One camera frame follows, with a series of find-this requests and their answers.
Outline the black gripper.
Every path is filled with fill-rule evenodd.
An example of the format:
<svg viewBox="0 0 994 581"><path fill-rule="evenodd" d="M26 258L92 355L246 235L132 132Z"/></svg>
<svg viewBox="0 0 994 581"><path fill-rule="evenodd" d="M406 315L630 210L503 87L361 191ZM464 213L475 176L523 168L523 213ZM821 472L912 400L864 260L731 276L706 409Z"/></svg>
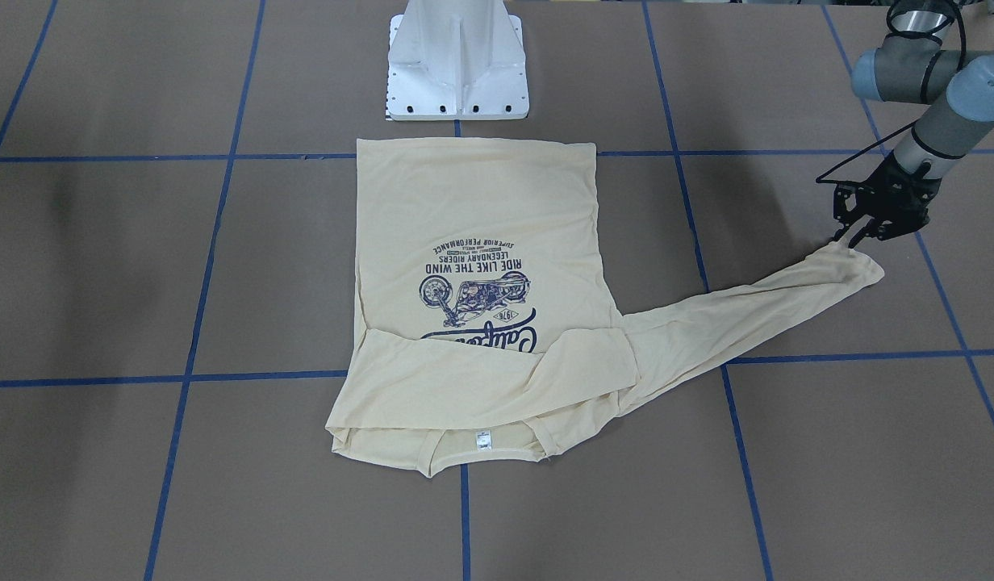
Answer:
<svg viewBox="0 0 994 581"><path fill-rule="evenodd" d="M932 168L923 161L910 173L889 154L862 182L833 180L833 217L841 225L833 241L846 236L847 247L855 248L866 239L888 241L920 231L931 220L928 206L941 183L928 178ZM852 229L863 217L868 219Z"/></svg>

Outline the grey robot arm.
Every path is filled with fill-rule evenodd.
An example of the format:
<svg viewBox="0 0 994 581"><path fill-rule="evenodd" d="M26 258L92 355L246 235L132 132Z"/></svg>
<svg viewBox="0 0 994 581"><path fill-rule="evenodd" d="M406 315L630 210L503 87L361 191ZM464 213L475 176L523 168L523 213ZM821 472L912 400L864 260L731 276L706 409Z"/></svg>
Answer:
<svg viewBox="0 0 994 581"><path fill-rule="evenodd" d="M942 179L994 128L994 51L944 49L951 28L966 33L954 1L896 1L882 44L852 69L856 96L922 104L925 113L896 130L899 144L867 179L836 181L836 241L854 247L920 231Z"/></svg>

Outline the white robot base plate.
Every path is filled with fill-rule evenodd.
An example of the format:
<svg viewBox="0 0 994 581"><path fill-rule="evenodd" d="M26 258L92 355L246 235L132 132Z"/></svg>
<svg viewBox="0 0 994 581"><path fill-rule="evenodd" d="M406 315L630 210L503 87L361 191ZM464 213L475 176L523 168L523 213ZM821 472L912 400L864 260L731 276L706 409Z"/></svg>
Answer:
<svg viewBox="0 0 994 581"><path fill-rule="evenodd" d="M524 27L503 1L410 1L389 22L390 121L523 120Z"/></svg>

